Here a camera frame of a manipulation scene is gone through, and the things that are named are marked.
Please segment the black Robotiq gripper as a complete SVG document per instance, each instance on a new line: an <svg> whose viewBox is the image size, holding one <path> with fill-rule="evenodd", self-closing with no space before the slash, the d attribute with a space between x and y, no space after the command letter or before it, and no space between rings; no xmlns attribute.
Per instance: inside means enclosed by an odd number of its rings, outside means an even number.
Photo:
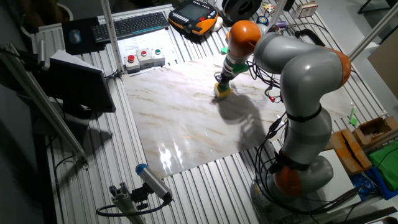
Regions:
<svg viewBox="0 0 398 224"><path fill-rule="evenodd" d="M228 73L228 72L221 72L218 75L218 89L219 91L222 90L222 87L224 87L224 90L228 90L229 89L229 82L232 79L232 74Z"/></svg>

